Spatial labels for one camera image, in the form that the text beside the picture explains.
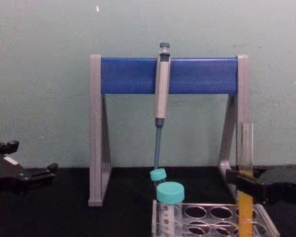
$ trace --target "yellow liquid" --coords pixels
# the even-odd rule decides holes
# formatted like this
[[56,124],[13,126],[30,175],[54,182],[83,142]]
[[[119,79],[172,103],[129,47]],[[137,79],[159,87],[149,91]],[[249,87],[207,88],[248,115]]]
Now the yellow liquid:
[[[253,173],[242,172],[253,176]],[[253,198],[243,192],[238,193],[239,199],[239,237],[252,236]]]

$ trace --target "pipette stand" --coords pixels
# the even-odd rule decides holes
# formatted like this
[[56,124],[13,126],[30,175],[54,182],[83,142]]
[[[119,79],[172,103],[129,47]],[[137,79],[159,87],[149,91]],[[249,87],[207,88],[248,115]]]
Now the pipette stand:
[[[90,56],[90,198],[89,206],[102,206],[111,174],[106,94],[154,94],[156,58],[102,58]],[[228,94],[219,170],[225,180],[236,127],[249,118],[249,59],[172,58],[169,94]],[[237,201],[236,188],[228,188]]]

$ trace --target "pipette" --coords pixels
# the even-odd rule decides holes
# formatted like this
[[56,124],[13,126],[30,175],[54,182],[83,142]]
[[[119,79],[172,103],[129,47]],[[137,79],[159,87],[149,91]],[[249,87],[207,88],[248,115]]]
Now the pipette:
[[164,124],[164,120],[166,118],[171,63],[171,57],[169,53],[170,44],[163,42],[160,44],[160,48],[162,50],[161,52],[159,52],[157,57],[155,85],[156,104],[154,117],[157,131],[154,153],[154,169],[158,169],[159,166],[161,130]]

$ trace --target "white label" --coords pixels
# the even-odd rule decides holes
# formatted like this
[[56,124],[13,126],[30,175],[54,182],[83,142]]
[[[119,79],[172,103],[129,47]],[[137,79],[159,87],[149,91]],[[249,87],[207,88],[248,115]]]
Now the white label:
[[12,165],[16,165],[18,164],[18,162],[16,162],[14,159],[12,159],[11,157],[4,157],[3,159],[5,159],[6,161],[10,162]]
[[160,205],[160,227],[165,236],[174,235],[174,206]]

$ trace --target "rack hole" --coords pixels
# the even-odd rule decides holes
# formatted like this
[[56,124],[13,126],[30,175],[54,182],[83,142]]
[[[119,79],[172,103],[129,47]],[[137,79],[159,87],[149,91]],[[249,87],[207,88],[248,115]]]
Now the rack hole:
[[254,233],[259,234],[260,236],[266,236],[267,231],[263,225],[257,222],[253,222],[252,225],[253,225]]
[[[236,210],[236,215],[239,217],[239,209]],[[257,217],[257,212],[252,209],[252,218],[255,219]]]
[[211,227],[209,224],[201,221],[192,221],[187,225],[187,229],[196,235],[205,235],[209,233]]
[[214,230],[223,236],[234,236],[238,234],[238,227],[230,222],[219,222],[214,225]]
[[228,219],[232,217],[232,212],[229,208],[224,206],[215,206],[210,210],[212,216],[220,219]]
[[206,210],[203,207],[191,206],[185,209],[185,214],[192,218],[202,218],[206,216]]
[[196,235],[206,234],[205,231],[203,231],[203,229],[200,227],[189,227],[188,231],[190,231],[191,233],[196,234]]

